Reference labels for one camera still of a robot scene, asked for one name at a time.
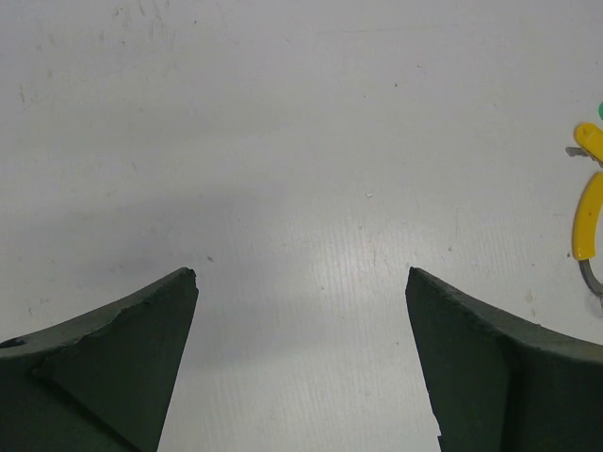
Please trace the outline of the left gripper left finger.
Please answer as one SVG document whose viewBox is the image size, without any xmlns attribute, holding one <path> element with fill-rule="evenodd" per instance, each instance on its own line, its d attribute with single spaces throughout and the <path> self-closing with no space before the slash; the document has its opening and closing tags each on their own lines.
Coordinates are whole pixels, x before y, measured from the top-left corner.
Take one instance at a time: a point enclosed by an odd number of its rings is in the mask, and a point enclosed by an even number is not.
<svg viewBox="0 0 603 452">
<path fill-rule="evenodd" d="M 156 451 L 198 294 L 183 267 L 2 342 L 2 450 Z"/>
</svg>

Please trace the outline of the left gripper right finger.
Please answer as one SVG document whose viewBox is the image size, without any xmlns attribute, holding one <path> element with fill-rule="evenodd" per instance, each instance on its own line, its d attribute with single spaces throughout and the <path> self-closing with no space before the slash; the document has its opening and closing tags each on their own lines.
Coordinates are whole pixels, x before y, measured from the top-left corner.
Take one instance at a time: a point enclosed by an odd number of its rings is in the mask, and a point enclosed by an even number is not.
<svg viewBox="0 0 603 452">
<path fill-rule="evenodd" d="M 602 347 L 413 267 L 410 323 L 443 451 L 599 451 Z"/>
</svg>

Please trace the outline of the metal keyring with yellow handle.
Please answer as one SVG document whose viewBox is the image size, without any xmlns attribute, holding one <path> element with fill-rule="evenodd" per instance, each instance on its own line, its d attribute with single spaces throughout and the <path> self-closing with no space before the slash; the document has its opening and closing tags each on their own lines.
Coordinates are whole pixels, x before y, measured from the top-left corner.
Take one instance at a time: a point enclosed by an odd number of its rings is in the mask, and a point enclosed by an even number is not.
<svg viewBox="0 0 603 452">
<path fill-rule="evenodd" d="M 572 229 L 572 253 L 589 290 L 602 297 L 602 282 L 593 272 L 590 261 L 596 256 L 596 230 L 602 210 L 602 173 L 595 173 L 579 199 Z"/>
</svg>

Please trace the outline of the yellow tag key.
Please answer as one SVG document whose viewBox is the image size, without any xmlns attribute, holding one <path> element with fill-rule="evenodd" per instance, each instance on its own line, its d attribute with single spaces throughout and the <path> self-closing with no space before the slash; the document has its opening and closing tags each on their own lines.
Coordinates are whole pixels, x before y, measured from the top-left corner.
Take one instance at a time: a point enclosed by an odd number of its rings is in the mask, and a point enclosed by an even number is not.
<svg viewBox="0 0 603 452">
<path fill-rule="evenodd" d="M 574 129 L 574 140 L 577 145 L 566 147 L 565 152 L 571 156 L 588 157 L 599 166 L 603 164 L 603 132 L 595 124 L 583 122 Z"/>
</svg>

